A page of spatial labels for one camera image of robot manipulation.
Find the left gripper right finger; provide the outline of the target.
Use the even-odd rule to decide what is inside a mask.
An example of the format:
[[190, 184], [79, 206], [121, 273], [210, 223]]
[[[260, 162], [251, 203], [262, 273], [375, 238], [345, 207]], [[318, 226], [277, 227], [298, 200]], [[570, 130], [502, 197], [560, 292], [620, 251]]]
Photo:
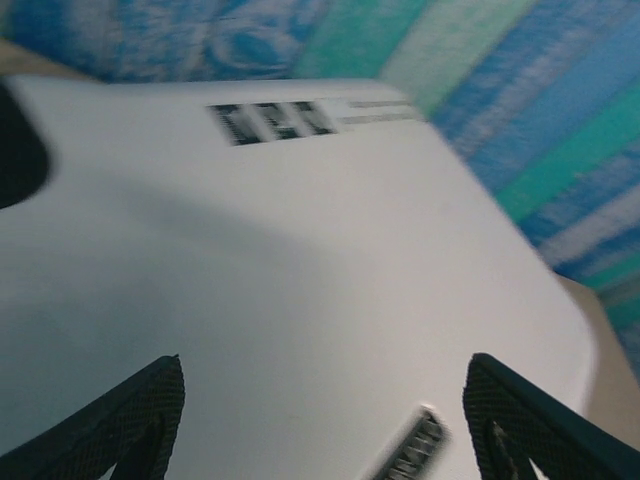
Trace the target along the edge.
[[489, 354], [468, 364], [463, 407], [482, 480], [640, 480], [640, 451]]

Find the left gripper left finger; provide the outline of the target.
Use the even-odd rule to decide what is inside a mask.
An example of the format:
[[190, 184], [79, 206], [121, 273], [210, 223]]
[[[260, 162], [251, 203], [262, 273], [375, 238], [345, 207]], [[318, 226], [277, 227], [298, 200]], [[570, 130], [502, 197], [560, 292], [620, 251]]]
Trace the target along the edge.
[[0, 480], [164, 480], [184, 405], [180, 359], [162, 356], [0, 456]]

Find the white hard-shell suitcase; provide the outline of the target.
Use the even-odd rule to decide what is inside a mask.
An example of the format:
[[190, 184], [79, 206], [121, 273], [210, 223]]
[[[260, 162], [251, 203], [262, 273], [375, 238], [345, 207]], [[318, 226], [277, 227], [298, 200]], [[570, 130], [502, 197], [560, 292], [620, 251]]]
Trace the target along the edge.
[[447, 428], [422, 480], [477, 480], [477, 352], [585, 411], [585, 316], [397, 91], [0, 87], [52, 164], [0, 210], [0, 455], [164, 355], [167, 480], [365, 480], [422, 407]]

